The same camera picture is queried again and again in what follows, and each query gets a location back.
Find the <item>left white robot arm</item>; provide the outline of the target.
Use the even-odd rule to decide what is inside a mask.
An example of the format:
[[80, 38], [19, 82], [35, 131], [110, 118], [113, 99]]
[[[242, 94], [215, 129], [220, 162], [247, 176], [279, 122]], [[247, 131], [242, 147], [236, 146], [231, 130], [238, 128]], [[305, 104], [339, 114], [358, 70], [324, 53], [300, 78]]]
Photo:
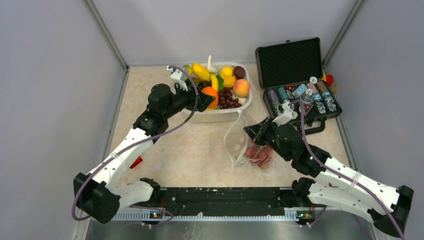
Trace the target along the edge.
[[116, 213], [134, 204], [144, 202], [154, 207], [160, 202], [160, 193], [148, 180], [139, 180], [122, 187], [118, 186], [124, 173], [148, 148], [162, 136], [173, 132], [168, 129], [168, 120], [186, 108], [192, 111], [174, 130], [182, 127], [195, 112], [205, 111], [217, 97], [203, 93], [197, 86], [185, 90], [177, 83], [175, 92], [167, 84], [157, 84], [148, 95], [146, 110], [137, 118], [124, 140], [108, 157], [89, 173], [79, 173], [73, 180], [74, 200], [71, 214], [77, 217], [80, 209], [89, 218], [105, 224]]

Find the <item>white peeled banana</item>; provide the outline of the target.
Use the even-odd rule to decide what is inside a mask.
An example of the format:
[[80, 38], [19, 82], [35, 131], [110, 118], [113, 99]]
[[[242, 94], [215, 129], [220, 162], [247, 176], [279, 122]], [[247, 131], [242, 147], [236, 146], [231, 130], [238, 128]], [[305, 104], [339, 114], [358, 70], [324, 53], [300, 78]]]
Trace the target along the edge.
[[206, 69], [210, 74], [216, 75], [218, 73], [217, 69], [215, 67], [213, 67], [213, 65], [212, 65], [212, 56], [211, 55], [208, 56]]

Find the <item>orange persimmon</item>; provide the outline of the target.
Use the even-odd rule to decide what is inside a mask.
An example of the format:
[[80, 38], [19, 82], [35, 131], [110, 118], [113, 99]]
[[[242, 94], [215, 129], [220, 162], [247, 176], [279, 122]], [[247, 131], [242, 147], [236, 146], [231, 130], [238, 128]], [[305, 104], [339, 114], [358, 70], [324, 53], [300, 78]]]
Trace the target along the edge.
[[207, 86], [204, 87], [201, 92], [205, 95], [214, 97], [214, 100], [212, 103], [209, 104], [209, 106], [207, 107], [207, 109], [215, 109], [215, 107], [218, 105], [219, 103], [219, 96], [218, 96], [218, 92], [211, 86]]

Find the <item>clear zip top bag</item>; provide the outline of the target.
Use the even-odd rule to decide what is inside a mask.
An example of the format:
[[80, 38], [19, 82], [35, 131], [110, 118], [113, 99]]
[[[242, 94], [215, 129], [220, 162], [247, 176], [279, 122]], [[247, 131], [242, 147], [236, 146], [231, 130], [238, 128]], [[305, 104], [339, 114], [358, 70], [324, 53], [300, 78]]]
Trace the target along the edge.
[[[234, 170], [241, 168], [243, 165], [250, 164], [244, 157], [244, 153], [248, 147], [257, 145], [253, 143], [253, 141], [243, 130], [243, 127], [246, 127], [252, 123], [252, 120], [248, 117], [245, 117], [241, 110], [238, 110], [238, 113], [239, 115], [237, 120], [228, 129], [223, 138], [224, 149], [229, 156], [232, 168]], [[268, 171], [271, 168], [271, 162], [269, 167], [265, 170], [261, 170], [255, 166], [252, 166], [251, 164], [250, 166], [256, 171]]]

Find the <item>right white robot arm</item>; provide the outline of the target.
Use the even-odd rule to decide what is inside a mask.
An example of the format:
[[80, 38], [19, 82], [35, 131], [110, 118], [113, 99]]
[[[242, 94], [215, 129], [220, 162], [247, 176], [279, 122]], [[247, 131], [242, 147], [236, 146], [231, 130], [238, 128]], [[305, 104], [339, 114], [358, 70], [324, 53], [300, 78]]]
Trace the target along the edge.
[[383, 184], [309, 144], [303, 123], [295, 129], [288, 123], [278, 125], [267, 117], [243, 130], [255, 144], [270, 147], [304, 175], [293, 188], [297, 205], [312, 203], [337, 208], [363, 218], [386, 235], [406, 238], [414, 195], [410, 187]]

